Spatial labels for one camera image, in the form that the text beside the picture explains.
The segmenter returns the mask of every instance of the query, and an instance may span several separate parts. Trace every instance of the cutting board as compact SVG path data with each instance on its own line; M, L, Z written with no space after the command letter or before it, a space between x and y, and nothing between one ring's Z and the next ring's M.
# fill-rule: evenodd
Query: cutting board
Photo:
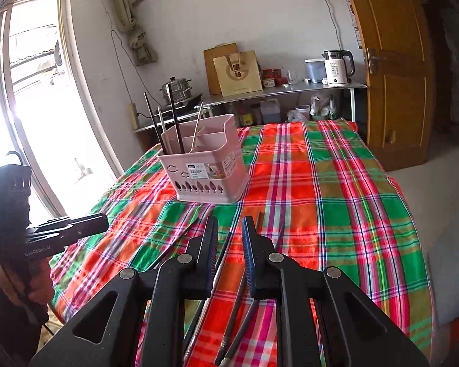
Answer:
M231 55L238 52L236 43L223 44L210 50L204 51L204 61L206 62L206 76L207 85L209 86L209 94L219 95L221 94L221 87L219 86L218 74L214 67L213 59L215 57L223 57L224 55Z

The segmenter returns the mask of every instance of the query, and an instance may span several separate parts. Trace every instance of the beige curtain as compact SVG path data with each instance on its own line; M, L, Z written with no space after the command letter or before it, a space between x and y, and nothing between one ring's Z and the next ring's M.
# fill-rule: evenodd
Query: beige curtain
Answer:
M148 47L144 30L136 24L129 0L113 0L113 3L118 28L128 34L129 46L134 53L136 66L156 62L156 54Z

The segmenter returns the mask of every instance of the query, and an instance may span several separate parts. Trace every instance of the table leg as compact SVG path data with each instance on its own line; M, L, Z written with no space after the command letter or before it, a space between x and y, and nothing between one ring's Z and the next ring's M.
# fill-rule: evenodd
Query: table leg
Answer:
M349 88L350 90L350 109L352 111L352 121L355 123L355 89Z

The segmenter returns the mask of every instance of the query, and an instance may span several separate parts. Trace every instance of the human hand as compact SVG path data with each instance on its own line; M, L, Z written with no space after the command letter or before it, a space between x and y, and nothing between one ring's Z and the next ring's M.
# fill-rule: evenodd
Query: human hand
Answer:
M19 277L12 271L9 266L5 266L8 276L12 281L15 288L24 294L24 284ZM54 296L53 281L51 280L51 267L47 259L40 261L30 262L29 271L31 274L31 281L29 283L30 290L27 297L39 305L46 305L51 302ZM0 266L0 287L8 297L8 299L15 306L21 306L22 302L18 299L13 286L8 280L3 268Z

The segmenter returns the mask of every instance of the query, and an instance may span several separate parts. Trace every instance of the kettle handle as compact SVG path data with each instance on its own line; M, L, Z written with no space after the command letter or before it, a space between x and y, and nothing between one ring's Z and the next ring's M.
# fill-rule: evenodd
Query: kettle handle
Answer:
M341 51L341 53L344 55L344 57L349 57L351 70L350 70L350 73L347 72L347 77L350 77L350 76L354 75L354 73L355 73L355 63L353 61L353 55L352 55L352 53L350 51Z

